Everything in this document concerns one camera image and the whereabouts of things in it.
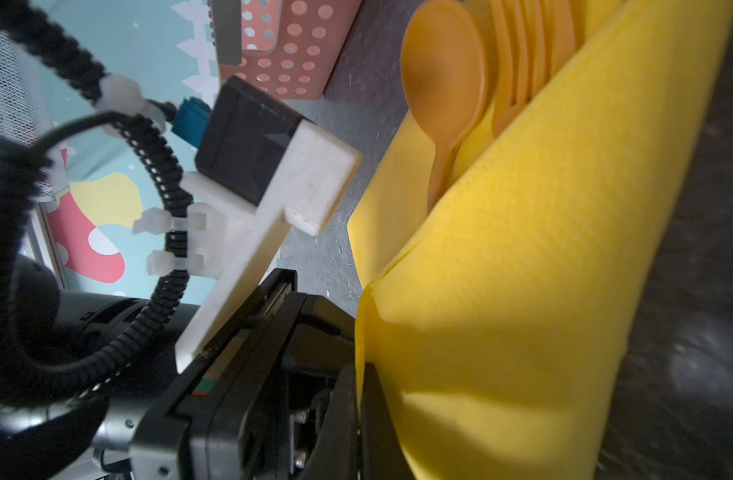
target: black corrugated tube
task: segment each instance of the black corrugated tube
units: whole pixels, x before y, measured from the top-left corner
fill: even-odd
[[[102,64],[64,34],[46,14],[26,0],[0,0],[0,30],[22,44],[92,103],[100,98]],[[156,185],[164,208],[185,217],[193,198],[180,188],[182,169],[150,119],[119,116],[113,123],[140,157]],[[188,272],[176,270],[159,279],[147,306],[129,328],[101,350],[73,363],[49,366],[33,360],[13,327],[9,286],[19,242],[37,193],[35,182],[49,160],[26,146],[0,138],[0,408],[46,406],[84,396],[102,387],[131,364],[163,330],[188,284]],[[171,231],[165,248],[185,257],[186,232]]]

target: folded yellow napkin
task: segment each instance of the folded yellow napkin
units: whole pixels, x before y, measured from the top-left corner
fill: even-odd
[[[733,0],[573,5],[583,48],[430,217],[407,116],[349,223],[357,363],[418,478],[592,477]]]

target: table surface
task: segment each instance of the table surface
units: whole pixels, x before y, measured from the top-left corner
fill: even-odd
[[[419,3],[363,0],[323,98],[291,102],[364,160],[324,234],[293,229],[278,265],[353,315],[347,221],[407,112],[400,40]],[[597,478],[733,478],[733,38],[641,299]]]

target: white bracket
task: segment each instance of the white bracket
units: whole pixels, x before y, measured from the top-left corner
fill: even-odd
[[[204,202],[188,208],[188,258],[203,256],[204,271],[219,274],[175,345],[179,372],[254,292],[292,226],[314,236],[323,232],[361,158],[303,120],[259,206],[199,172],[184,174],[181,187]],[[196,214],[205,215],[203,230],[191,229]]]

